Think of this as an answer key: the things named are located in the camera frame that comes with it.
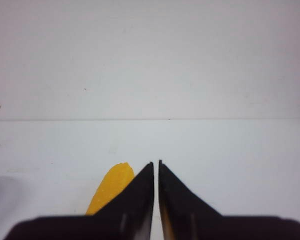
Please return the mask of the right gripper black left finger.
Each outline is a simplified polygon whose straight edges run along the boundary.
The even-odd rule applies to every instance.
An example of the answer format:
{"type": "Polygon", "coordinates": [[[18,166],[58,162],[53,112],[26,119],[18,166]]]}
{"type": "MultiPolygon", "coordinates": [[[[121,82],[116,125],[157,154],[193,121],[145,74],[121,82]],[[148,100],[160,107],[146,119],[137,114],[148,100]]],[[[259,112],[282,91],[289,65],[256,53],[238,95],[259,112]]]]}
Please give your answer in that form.
{"type": "Polygon", "coordinates": [[[7,240],[148,240],[154,205],[154,165],[93,215],[45,216],[17,223],[7,240]]]}

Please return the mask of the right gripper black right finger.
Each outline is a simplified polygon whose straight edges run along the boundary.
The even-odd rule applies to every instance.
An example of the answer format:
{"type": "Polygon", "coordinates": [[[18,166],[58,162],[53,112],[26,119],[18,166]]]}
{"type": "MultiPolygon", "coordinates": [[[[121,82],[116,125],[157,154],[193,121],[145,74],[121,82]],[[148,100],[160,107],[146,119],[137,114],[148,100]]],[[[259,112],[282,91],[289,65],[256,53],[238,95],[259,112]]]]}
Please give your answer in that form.
{"type": "Polygon", "coordinates": [[[300,222],[277,216],[222,215],[162,162],[158,197],[166,240],[300,240],[300,222]]]}

